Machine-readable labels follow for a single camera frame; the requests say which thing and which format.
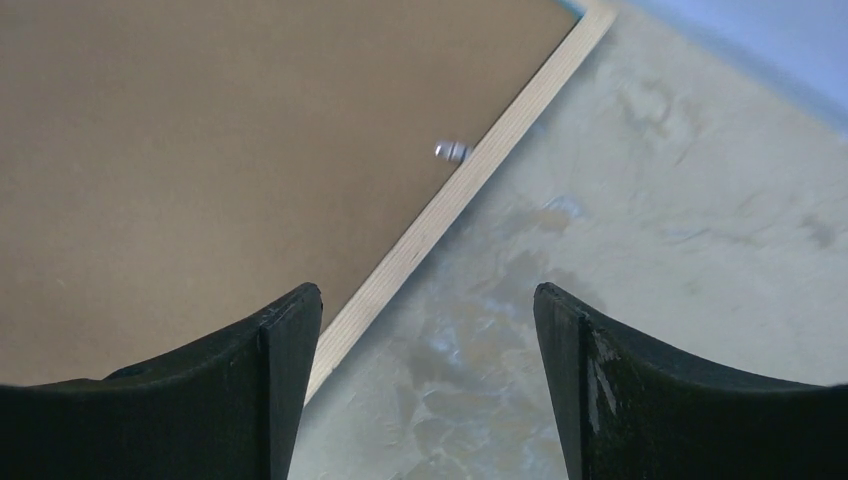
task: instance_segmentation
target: wooden board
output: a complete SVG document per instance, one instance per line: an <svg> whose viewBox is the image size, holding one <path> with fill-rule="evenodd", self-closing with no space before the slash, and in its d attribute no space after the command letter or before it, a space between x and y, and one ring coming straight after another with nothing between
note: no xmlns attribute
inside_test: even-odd
<svg viewBox="0 0 848 480"><path fill-rule="evenodd" d="M569 34L553 0L0 9L0 382L102 377L312 281L329 327L308 398L612 18L593 6ZM433 155L445 139L477 146L458 170Z"/></svg>

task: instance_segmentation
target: scuffed edge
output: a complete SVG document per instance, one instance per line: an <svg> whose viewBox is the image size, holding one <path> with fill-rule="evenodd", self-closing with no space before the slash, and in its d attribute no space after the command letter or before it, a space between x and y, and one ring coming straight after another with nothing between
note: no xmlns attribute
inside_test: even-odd
<svg viewBox="0 0 848 480"><path fill-rule="evenodd" d="M615 20L615 9L601 0L569 3L583 12L577 25L321 334L304 403L309 403Z"/></svg>

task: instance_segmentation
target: floor stain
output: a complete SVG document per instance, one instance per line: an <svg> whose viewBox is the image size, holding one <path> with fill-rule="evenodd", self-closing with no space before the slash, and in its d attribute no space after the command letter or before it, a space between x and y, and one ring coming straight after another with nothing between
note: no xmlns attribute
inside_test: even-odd
<svg viewBox="0 0 848 480"><path fill-rule="evenodd" d="M833 226L822 222L816 215L807 215L801 221L801 226L809 229L810 240L824 250L836 243L837 231Z"/></svg>

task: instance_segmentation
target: black plastic part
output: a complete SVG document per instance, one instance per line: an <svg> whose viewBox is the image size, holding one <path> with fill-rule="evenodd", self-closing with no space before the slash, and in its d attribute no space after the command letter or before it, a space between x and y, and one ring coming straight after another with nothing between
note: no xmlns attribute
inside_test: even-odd
<svg viewBox="0 0 848 480"><path fill-rule="evenodd" d="M572 480L848 478L848 386L710 362L552 284L534 314Z"/></svg>
<svg viewBox="0 0 848 480"><path fill-rule="evenodd" d="M321 311L304 284L104 380L0 386L0 478L285 479Z"/></svg>

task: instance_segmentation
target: concrete floor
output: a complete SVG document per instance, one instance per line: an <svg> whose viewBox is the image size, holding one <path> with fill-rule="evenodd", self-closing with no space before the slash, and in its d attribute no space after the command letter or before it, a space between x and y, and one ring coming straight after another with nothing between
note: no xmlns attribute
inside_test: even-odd
<svg viewBox="0 0 848 480"><path fill-rule="evenodd" d="M838 135L622 6L307 406L290 478L566 478L542 281L710 360L848 380L846 185Z"/></svg>

